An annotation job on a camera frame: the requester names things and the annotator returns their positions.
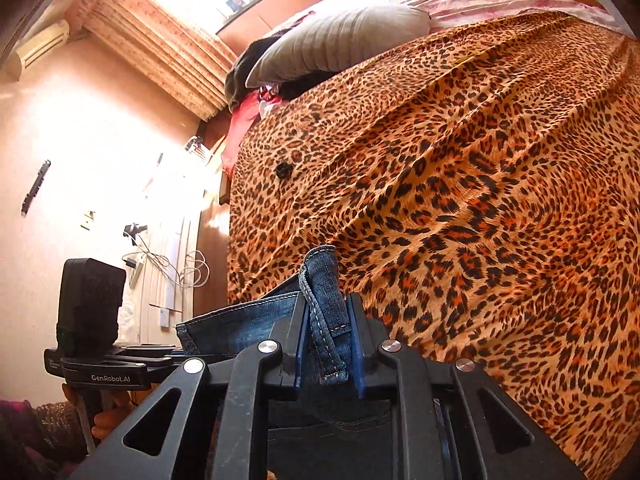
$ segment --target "curtain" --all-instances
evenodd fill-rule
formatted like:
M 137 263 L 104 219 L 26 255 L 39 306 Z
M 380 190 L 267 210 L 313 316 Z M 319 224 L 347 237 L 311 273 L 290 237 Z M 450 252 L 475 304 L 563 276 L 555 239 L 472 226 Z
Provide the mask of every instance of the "curtain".
M 153 0 L 76 0 L 72 33 L 95 34 L 199 118 L 225 107 L 236 55 L 214 34 L 187 26 Z

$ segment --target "black bracket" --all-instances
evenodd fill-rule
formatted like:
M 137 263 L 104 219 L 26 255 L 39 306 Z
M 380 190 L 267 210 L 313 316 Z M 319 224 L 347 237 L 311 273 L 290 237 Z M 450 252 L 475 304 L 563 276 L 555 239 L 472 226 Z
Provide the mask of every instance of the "black bracket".
M 31 202 L 38 194 L 40 190 L 40 186 L 42 186 L 42 183 L 44 181 L 44 176 L 47 174 L 47 171 L 49 171 L 50 167 L 51 167 L 50 160 L 45 160 L 42 163 L 42 166 L 38 170 L 38 175 L 36 176 L 36 180 L 34 181 L 33 185 L 31 186 L 31 189 L 27 193 L 27 196 L 25 196 L 24 200 L 22 201 L 22 208 L 20 209 L 20 211 L 22 212 L 22 216 L 27 215 L 27 211 L 31 207 Z
M 393 480 L 584 479 L 472 361 L 425 360 L 388 339 L 380 321 L 367 319 L 359 295 L 349 295 L 347 306 L 359 395 L 391 401 Z M 208 365 L 185 357 L 71 480 L 204 478 L 219 406 L 223 415 L 207 478 L 264 480 L 268 400 L 296 398 L 307 317 L 300 294 L 292 316 L 274 324 L 269 340 Z

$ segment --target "red cloth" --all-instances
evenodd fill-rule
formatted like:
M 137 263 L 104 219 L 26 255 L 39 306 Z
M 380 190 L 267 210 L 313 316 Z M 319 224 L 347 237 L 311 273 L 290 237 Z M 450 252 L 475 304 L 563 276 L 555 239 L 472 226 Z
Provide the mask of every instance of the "red cloth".
M 274 96 L 268 103 L 279 103 L 282 99 Z M 238 108 L 231 115 L 229 131 L 226 134 L 226 145 L 220 157 L 222 158 L 222 169 L 228 176 L 233 176 L 238 152 L 242 145 L 242 139 L 256 118 L 260 116 L 260 90 L 254 90 L 242 100 Z

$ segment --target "pillow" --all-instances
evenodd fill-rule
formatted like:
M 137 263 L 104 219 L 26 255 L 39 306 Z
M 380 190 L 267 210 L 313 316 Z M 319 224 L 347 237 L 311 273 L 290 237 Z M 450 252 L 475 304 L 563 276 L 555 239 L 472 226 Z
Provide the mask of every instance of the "pillow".
M 404 5 L 309 17 L 272 44 L 246 79 L 247 88 L 282 83 L 321 70 L 341 72 L 429 33 L 429 13 Z

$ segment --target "patterned fabric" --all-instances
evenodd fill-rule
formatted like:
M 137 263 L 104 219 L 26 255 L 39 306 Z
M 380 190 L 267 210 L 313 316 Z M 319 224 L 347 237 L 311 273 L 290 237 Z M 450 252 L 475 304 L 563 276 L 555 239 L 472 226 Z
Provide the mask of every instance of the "patterned fabric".
M 43 404 L 33 409 L 40 433 L 51 449 L 86 449 L 78 412 L 70 402 Z
M 236 55 L 153 0 L 76 0 L 66 18 L 72 30 L 84 26 L 201 119 L 225 106 L 224 81 Z
M 604 480 L 640 432 L 639 96 L 640 44 L 560 12 L 342 72 L 245 137 L 230 300 L 333 244 L 392 336 L 474 359 Z

